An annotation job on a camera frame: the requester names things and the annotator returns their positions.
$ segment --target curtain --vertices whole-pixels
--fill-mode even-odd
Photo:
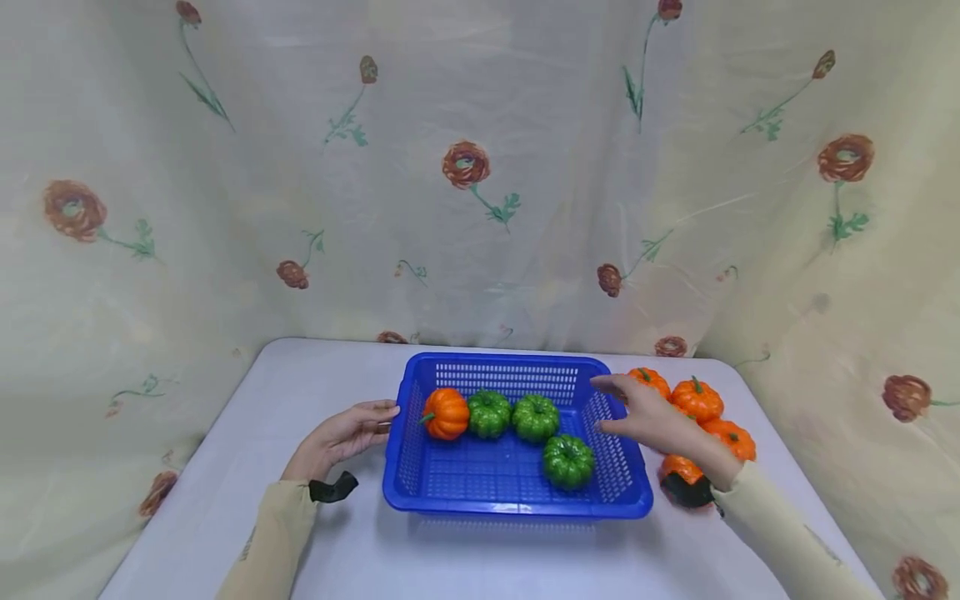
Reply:
[[[881,585],[947,598],[946,0],[2,14],[0,595],[95,596],[297,335],[700,347]]]

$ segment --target beige sleeve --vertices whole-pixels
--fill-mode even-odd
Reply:
[[[713,490],[713,497],[790,600],[882,600],[804,524],[755,463],[743,466],[729,492]]]
[[[306,481],[279,481],[267,488],[250,539],[217,600],[289,598],[316,516]]]

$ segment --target red flower print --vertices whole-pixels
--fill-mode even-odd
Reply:
[[[823,79],[827,76],[833,67],[837,63],[837,55],[832,50],[827,50],[823,56],[820,57],[820,60],[817,61],[817,66],[813,67],[813,79]]]
[[[89,243],[97,241],[107,207],[79,181],[53,180],[43,190],[43,215],[63,235]]]
[[[660,338],[654,345],[654,351],[657,356],[670,356],[673,358],[682,358],[686,356],[686,340],[680,336],[668,335]]]
[[[150,518],[156,515],[156,510],[160,508],[160,504],[163,503],[163,500],[177,483],[177,477],[177,472],[172,470],[165,470],[154,477],[154,484],[150,486],[150,493],[140,503],[140,516]]]
[[[455,187],[469,189],[490,176],[490,157],[479,145],[462,139],[446,151],[444,175]]]
[[[675,21],[680,18],[684,3],[680,0],[660,0],[657,4],[657,14],[662,21]]]
[[[597,267],[597,279],[600,282],[600,289],[607,292],[607,296],[616,298],[620,295],[623,277],[615,266],[608,262]]]
[[[892,579],[903,600],[947,600],[949,597],[949,584],[940,569],[915,556],[900,559]]]
[[[894,418],[908,423],[926,414],[933,393],[930,386],[913,375],[890,375],[883,383],[883,403]]]
[[[376,336],[376,341],[380,344],[408,344],[407,339],[395,331],[383,331]]]
[[[198,11],[189,2],[186,2],[186,0],[177,0],[177,14],[180,15],[180,18],[183,19],[184,23],[194,26],[202,23],[202,20],[200,19],[200,11]]]
[[[373,60],[373,57],[366,55],[360,59],[360,81],[364,84],[375,84],[376,75],[376,61]]]
[[[874,142],[858,133],[841,135],[827,144],[817,156],[817,163],[825,181],[861,181],[874,164]]]
[[[303,267],[296,261],[284,260],[276,267],[276,274],[283,279],[283,282],[286,283],[288,287],[299,288],[301,290],[310,287],[306,271],[304,271]]]

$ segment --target fabric backdrop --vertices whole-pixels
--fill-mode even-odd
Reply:
[[[0,15],[0,596],[95,596],[258,350],[299,335],[703,342],[890,596],[948,598],[954,4]]]

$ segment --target blue plastic basket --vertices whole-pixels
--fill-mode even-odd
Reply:
[[[654,499],[639,447],[594,429],[598,420],[626,417],[620,402],[590,386],[591,377],[609,372],[597,360],[576,356],[413,356],[397,396],[400,416],[387,442],[384,497],[399,511],[424,514],[646,516]],[[464,397],[481,388],[495,390],[511,403],[527,394],[551,398],[560,409],[561,433],[593,448],[593,479],[579,492],[553,488],[540,466],[542,447],[520,440],[512,428],[498,440],[481,440],[469,431],[454,442],[434,440],[418,421],[437,388],[454,388]]]

